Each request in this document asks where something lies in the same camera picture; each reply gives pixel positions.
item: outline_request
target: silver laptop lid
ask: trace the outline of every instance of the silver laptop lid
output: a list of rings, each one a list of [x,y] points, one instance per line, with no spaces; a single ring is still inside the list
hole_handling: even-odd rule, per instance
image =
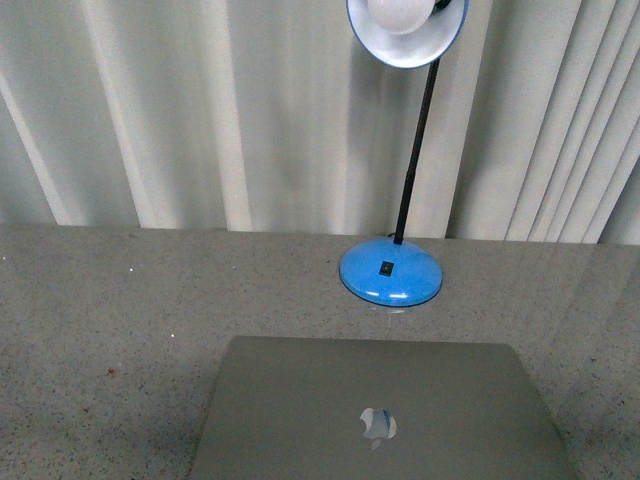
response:
[[[237,337],[190,478],[576,477],[509,346]]]

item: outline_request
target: speckled countertop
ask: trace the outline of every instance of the speckled countertop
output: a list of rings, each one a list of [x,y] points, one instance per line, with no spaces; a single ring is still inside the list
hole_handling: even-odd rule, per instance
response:
[[[582,477],[640,478],[640,248],[415,241],[444,286],[396,310],[359,240],[0,227],[0,478],[187,478],[237,334],[508,343]]]

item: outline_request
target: curtain fold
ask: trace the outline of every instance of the curtain fold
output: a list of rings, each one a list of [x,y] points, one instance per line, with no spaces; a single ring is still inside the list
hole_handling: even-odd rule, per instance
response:
[[[407,235],[640,244],[638,0],[471,1]],[[0,3],[0,222],[386,234],[427,68],[342,0]]]

